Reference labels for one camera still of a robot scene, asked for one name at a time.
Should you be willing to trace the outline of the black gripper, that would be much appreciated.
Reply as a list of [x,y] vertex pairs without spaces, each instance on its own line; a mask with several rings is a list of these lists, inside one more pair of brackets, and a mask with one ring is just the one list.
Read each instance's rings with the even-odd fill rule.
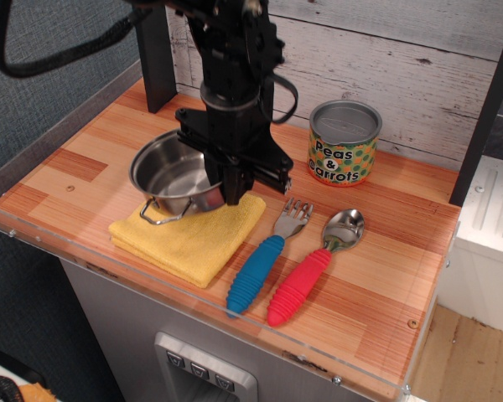
[[241,102],[222,100],[203,85],[204,111],[179,109],[179,139],[204,154],[210,184],[223,183],[227,205],[240,199],[258,181],[285,194],[291,187],[289,172],[293,160],[274,141],[273,81],[267,81],[257,94]]

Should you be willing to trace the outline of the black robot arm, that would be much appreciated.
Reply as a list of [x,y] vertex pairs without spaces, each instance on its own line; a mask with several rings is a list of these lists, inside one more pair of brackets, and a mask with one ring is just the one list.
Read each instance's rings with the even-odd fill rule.
[[220,185],[229,205],[260,181],[280,193],[290,187],[293,161],[272,139],[271,126],[296,111],[274,117],[274,88],[294,98],[296,87],[276,75],[284,42],[269,19],[266,1],[167,1],[188,20],[202,61],[202,111],[181,109],[180,139],[205,156],[211,183]]

